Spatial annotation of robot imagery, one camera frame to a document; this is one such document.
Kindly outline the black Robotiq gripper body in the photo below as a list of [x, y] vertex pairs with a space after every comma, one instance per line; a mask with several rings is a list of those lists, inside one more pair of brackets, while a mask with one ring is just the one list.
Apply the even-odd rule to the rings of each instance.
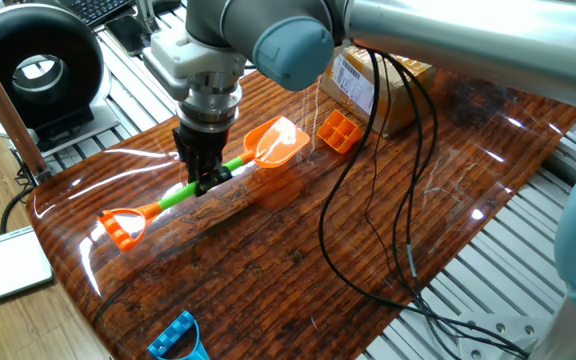
[[180, 123], [173, 130], [173, 137], [187, 168], [214, 168], [222, 163], [229, 131], [206, 133]]

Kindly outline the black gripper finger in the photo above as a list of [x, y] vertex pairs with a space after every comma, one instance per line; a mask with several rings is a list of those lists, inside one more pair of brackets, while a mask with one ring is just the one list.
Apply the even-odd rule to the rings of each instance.
[[196, 185], [194, 194], [197, 197], [206, 193], [202, 182], [204, 181], [207, 172], [208, 170], [203, 165], [201, 159], [190, 159], [187, 161], [188, 180]]
[[208, 174], [207, 187], [213, 188], [232, 178], [231, 170], [224, 164], [215, 167]]

